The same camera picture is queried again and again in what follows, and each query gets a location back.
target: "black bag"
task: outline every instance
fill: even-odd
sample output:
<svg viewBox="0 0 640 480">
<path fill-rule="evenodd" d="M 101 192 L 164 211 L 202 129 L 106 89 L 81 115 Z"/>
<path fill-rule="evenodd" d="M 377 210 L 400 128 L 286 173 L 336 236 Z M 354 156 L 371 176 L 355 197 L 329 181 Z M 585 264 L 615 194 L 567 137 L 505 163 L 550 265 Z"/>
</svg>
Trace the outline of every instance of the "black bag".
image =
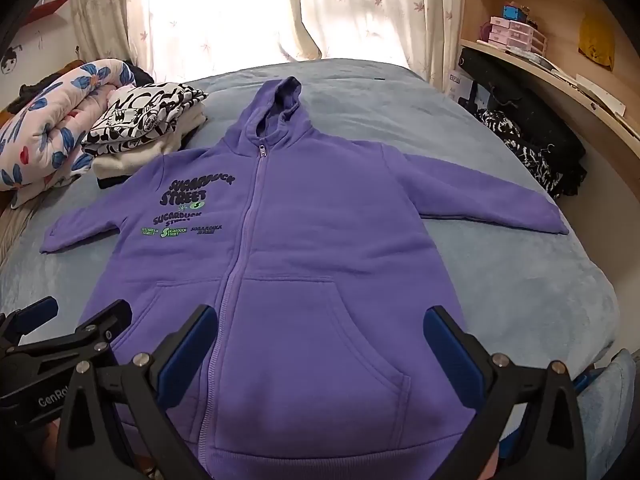
<svg viewBox="0 0 640 480">
<path fill-rule="evenodd" d="M 586 176 L 579 164 L 585 151 L 571 128 L 495 57 L 463 47 L 458 65 L 489 91 L 489 110 L 503 112 L 520 127 L 522 140 L 545 150 L 551 170 L 563 175 L 560 192 L 576 194 Z"/>
</svg>

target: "light blue blanket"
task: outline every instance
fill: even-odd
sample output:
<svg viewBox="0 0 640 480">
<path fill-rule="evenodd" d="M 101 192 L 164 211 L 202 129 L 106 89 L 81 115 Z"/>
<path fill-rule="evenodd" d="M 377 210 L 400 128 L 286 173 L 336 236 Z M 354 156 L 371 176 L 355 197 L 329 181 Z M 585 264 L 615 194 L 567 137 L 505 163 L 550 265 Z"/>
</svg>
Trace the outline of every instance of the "light blue blanket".
<svg viewBox="0 0 640 480">
<path fill-rule="evenodd" d="M 289 63 L 197 81 L 194 85 L 210 94 L 204 101 L 209 119 L 190 147 L 215 144 L 265 80 L 287 75 L 301 81 L 302 101 L 314 126 L 325 133 L 379 140 L 542 190 L 502 142 L 459 105 L 408 70 L 368 61 Z M 44 229 L 104 192 L 92 172 L 55 190 L 14 245 L 0 274 L 2 311 L 47 294 L 60 303 L 59 316 L 28 340 L 74 328 L 116 241 L 114 235 L 103 236 L 44 255 L 38 252 Z M 576 376 L 613 342 L 619 322 L 613 289 L 573 233 L 557 237 L 461 220 L 424 223 L 470 332 L 489 352 L 537 367 L 562 360 Z M 506 433 L 521 416 L 522 410 L 514 412 Z"/>
<path fill-rule="evenodd" d="M 587 480 L 600 480 L 625 447 L 636 364 L 623 350 L 578 396 L 587 453 Z"/>
</svg>

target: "red shelf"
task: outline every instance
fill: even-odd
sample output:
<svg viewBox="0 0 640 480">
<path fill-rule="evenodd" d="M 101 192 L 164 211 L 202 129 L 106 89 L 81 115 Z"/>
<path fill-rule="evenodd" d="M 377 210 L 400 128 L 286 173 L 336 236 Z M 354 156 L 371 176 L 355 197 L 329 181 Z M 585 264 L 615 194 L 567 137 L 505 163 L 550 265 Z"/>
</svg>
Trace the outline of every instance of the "red shelf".
<svg viewBox="0 0 640 480">
<path fill-rule="evenodd" d="M 25 25 L 27 25 L 27 23 L 32 23 L 32 22 L 35 22 L 36 20 L 39 20 L 40 18 L 44 18 L 45 16 L 52 15 L 60 7 L 62 7 L 62 5 L 66 1 L 67 0 L 52 0 L 50 2 L 47 2 L 46 4 L 33 7 L 33 9 L 31 9 L 31 12 L 27 16 L 27 19 L 22 24 L 22 26 L 24 27 Z"/>
</svg>

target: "black and white patterned clothing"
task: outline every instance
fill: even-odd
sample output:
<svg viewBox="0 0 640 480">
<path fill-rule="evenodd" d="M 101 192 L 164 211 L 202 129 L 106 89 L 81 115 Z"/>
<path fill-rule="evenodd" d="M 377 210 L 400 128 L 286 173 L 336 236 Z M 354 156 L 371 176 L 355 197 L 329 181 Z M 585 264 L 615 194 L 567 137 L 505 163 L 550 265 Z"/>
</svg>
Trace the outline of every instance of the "black and white patterned clothing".
<svg viewBox="0 0 640 480">
<path fill-rule="evenodd" d="M 207 97 L 184 83 L 147 84 L 120 92 L 82 140 L 97 156 L 121 153 L 175 131 L 178 117 Z"/>
<path fill-rule="evenodd" d="M 553 171 L 545 158 L 545 151 L 522 139 L 520 128 L 499 110 L 478 110 L 476 118 L 487 126 L 494 134 L 502 139 L 518 160 L 529 170 L 533 178 L 553 198 L 558 198 L 562 192 L 558 184 L 562 180 L 562 173 Z"/>
</svg>

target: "robotic claw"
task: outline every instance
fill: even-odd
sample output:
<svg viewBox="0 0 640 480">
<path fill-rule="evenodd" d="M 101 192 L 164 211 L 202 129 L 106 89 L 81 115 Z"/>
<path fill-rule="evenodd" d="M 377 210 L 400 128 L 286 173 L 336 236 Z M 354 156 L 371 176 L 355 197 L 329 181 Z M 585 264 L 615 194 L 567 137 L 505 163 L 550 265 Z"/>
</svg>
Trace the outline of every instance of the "robotic claw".
<svg viewBox="0 0 640 480">
<path fill-rule="evenodd" d="M 18 346 L 55 317 L 51 298 L 0 314 L 1 465 L 7 478 L 145 480 L 135 465 L 114 403 L 127 404 L 166 480 L 209 480 L 165 414 L 177 405 L 218 333 L 215 311 L 199 306 L 178 332 L 119 365 L 110 342 L 131 323 L 116 301 L 71 335 Z M 441 306 L 427 310 L 423 332 L 460 401 L 476 416 L 431 480 L 476 480 L 514 405 L 527 409 L 497 480 L 583 480 L 586 457 L 574 386 L 564 364 L 527 368 L 490 356 Z M 56 471 L 38 464 L 24 433 L 61 419 Z"/>
</svg>

